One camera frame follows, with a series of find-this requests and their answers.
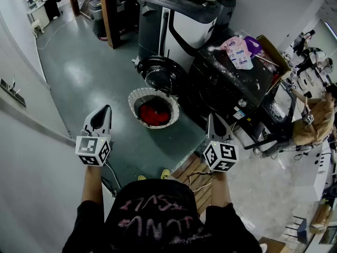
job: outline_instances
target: gray bin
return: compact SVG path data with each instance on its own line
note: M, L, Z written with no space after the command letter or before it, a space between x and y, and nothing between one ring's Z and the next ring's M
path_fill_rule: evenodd
M97 37L106 37L101 0L89 0L87 3L93 32Z

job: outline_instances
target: label sticker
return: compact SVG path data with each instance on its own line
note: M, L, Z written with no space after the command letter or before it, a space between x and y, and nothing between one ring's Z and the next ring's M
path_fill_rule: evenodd
M243 111L238 111L233 115L236 119L241 119L245 116L245 114L243 113Z

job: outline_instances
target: gray epoxy floor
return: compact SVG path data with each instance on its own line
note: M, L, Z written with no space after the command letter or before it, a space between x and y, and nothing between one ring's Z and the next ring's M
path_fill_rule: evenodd
M40 34L37 46L44 48L55 31L73 18L69 5ZM41 63L60 115L76 137L85 117L105 104L112 107L113 150L109 161L120 183L135 181L138 175L159 178L164 168L175 169L205 139L204 131L183 112L168 128L150 130L133 117L128 95L146 87L132 63L138 45L136 33L123 37L123 45L115 50L96 38L90 23L74 18L61 27L44 50L39 50ZM103 176L114 181L110 170Z

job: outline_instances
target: yellow shoe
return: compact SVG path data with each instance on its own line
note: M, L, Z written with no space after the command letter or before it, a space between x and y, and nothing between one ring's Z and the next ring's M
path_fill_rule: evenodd
M166 179L166 177L171 176L171 172L168 169L163 170L162 176L160 176L160 179Z
M143 175L139 175L139 176L138 176L138 181L141 181L141 180L146 180L146 177L143 176Z

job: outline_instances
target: tan jacket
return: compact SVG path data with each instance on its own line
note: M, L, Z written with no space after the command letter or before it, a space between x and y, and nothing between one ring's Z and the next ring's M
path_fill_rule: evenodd
M325 110L325 100L320 101L317 104L311 104L308 102L311 114L314 116L312 125L318 132L317 142L322 142L324 138L331 133L334 121L334 110ZM302 119L294 122L293 139L297 145L306 145L315 141L315 137L311 133L309 127Z

